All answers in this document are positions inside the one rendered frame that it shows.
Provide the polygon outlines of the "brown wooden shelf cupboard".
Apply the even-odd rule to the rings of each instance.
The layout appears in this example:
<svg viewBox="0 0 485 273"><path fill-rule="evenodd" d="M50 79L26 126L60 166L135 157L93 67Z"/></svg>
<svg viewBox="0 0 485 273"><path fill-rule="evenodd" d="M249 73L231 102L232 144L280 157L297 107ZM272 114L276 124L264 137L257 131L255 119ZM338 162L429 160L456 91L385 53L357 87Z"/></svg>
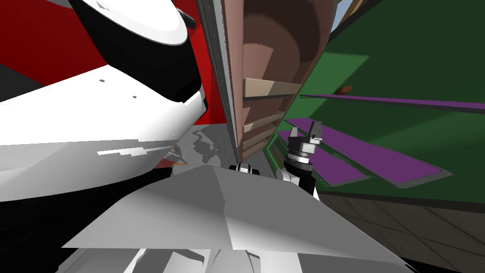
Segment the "brown wooden shelf cupboard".
<svg viewBox="0 0 485 273"><path fill-rule="evenodd" d="M275 133L324 51L340 1L221 1L238 161Z"/></svg>

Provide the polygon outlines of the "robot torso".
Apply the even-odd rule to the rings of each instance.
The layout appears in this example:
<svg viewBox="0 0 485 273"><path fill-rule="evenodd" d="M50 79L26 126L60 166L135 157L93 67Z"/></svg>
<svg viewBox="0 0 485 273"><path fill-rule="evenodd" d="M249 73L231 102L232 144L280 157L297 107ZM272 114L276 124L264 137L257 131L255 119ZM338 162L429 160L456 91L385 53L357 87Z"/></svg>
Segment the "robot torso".
<svg viewBox="0 0 485 273"><path fill-rule="evenodd" d="M282 180L203 165L121 198L56 273L413 273Z"/></svg>

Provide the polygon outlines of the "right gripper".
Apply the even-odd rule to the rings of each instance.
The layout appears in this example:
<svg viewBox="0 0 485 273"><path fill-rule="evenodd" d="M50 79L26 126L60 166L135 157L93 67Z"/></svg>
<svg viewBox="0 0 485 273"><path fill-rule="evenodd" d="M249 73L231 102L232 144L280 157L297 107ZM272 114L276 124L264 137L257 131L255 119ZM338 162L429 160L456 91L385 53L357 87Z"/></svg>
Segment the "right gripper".
<svg viewBox="0 0 485 273"><path fill-rule="evenodd" d="M321 121L312 121L306 136L299 136L297 127L292 127L288 138L288 152L290 154L314 154L316 146L322 140Z"/></svg>

